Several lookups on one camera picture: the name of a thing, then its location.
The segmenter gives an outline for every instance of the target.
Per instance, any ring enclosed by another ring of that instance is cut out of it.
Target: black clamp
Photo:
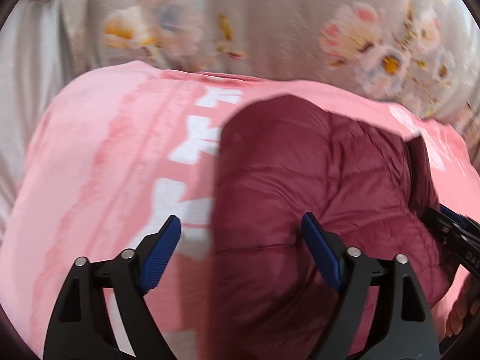
[[[324,231],[311,212],[303,216],[301,228],[323,280],[340,295],[308,359],[440,359],[429,305],[405,255],[388,261],[347,248],[338,235]],[[379,286],[379,295],[367,344],[348,357],[370,286]]]
[[[55,303],[46,333],[45,360],[175,360],[143,296],[155,288],[180,238],[171,215],[160,231],[147,235],[136,250],[91,263],[79,257]],[[135,357],[119,350],[107,313],[103,288],[113,288]]]
[[[433,237],[480,280],[480,225],[441,205],[428,208],[421,218]]]

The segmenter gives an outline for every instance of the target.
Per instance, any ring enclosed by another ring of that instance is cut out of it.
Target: finger
[[[449,320],[453,333],[455,335],[460,333],[460,331],[462,330],[463,321],[460,321],[460,318],[454,310],[452,310],[452,312],[450,313]]]
[[[452,327],[450,326],[450,321],[447,321],[445,325],[445,335],[450,338],[453,335]]]
[[[476,298],[472,303],[472,307],[470,307],[470,313],[472,315],[476,315],[479,308],[480,308],[480,298]]]
[[[457,317],[460,321],[465,319],[469,310],[469,299],[467,292],[458,296],[458,299],[453,306],[453,310],[457,314]]]
[[[460,290],[460,293],[461,294],[465,294],[465,293],[468,293],[469,292],[469,288],[470,288],[470,283],[472,281],[472,275],[469,274],[466,278],[465,278],[465,281],[463,282],[463,285],[462,285],[462,288]]]

